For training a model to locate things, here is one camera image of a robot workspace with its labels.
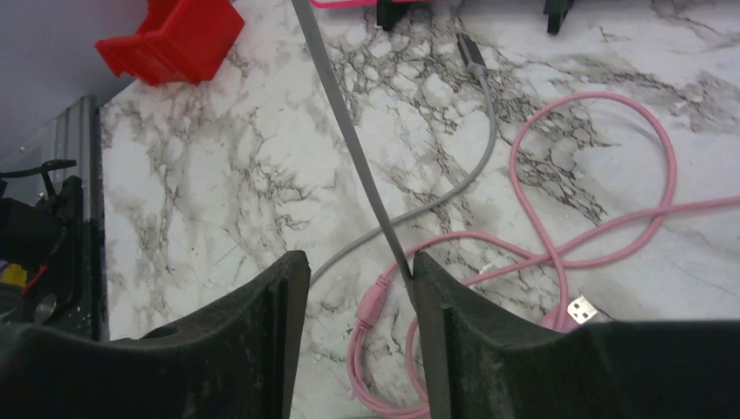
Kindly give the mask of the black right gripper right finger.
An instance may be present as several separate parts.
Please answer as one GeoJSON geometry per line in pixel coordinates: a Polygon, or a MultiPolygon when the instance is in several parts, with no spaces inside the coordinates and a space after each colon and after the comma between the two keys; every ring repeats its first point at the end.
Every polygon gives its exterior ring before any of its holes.
{"type": "Polygon", "coordinates": [[[736,418],[735,321],[606,322],[562,334],[414,258],[434,418],[736,418]]]}

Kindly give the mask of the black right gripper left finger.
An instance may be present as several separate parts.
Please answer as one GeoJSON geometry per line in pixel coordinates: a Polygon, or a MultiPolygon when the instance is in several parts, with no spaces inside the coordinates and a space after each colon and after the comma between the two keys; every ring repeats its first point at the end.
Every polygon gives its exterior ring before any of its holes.
{"type": "Polygon", "coordinates": [[[143,337],[1,328],[4,418],[286,418],[310,282],[288,251],[249,283],[143,337]]]}

